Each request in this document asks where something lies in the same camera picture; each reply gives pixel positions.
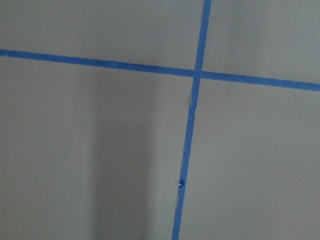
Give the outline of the blue tape line lengthwise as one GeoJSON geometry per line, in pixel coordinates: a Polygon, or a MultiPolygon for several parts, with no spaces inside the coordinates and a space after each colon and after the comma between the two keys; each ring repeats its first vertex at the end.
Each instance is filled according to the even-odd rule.
{"type": "Polygon", "coordinates": [[[208,34],[208,26],[211,14],[211,0],[204,0],[202,7],[200,30],[198,35],[197,51],[194,64],[194,73],[192,80],[192,88],[190,93],[190,105],[187,116],[187,124],[184,138],[183,154],[181,160],[181,168],[179,180],[177,182],[177,204],[174,213],[173,227],[172,227],[172,240],[178,240],[181,229],[181,222],[183,216],[184,199],[188,178],[188,169],[190,162],[190,154],[193,141],[193,132],[196,118],[196,110],[198,105],[198,96],[201,83],[201,74],[203,71],[203,62],[208,34]]]}

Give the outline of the blue tape line crosswise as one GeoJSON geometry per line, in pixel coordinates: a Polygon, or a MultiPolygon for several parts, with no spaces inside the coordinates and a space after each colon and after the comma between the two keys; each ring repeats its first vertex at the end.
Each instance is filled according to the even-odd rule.
{"type": "MultiPolygon", "coordinates": [[[[193,77],[196,73],[195,70],[184,69],[184,68],[135,64],[135,63],[127,63],[127,62],[119,62],[119,61],[64,56],[64,55],[56,55],[56,54],[45,54],[45,53],[8,50],[8,49],[1,49],[0,55],[2,57],[8,57],[8,58],[20,58],[20,59],[28,59],[28,60],[47,61],[47,62],[92,66],[92,67],[100,67],[100,68],[110,68],[110,69],[117,69],[117,70],[145,72],[145,73],[172,75],[172,76],[180,76],[180,77],[193,77]]],[[[284,79],[276,79],[276,78],[211,72],[211,71],[202,71],[199,75],[202,79],[208,79],[208,80],[280,87],[280,88],[288,88],[288,89],[298,89],[298,90],[313,91],[313,92],[320,91],[320,85],[318,83],[312,83],[312,82],[302,82],[302,81],[284,80],[284,79]]]]}

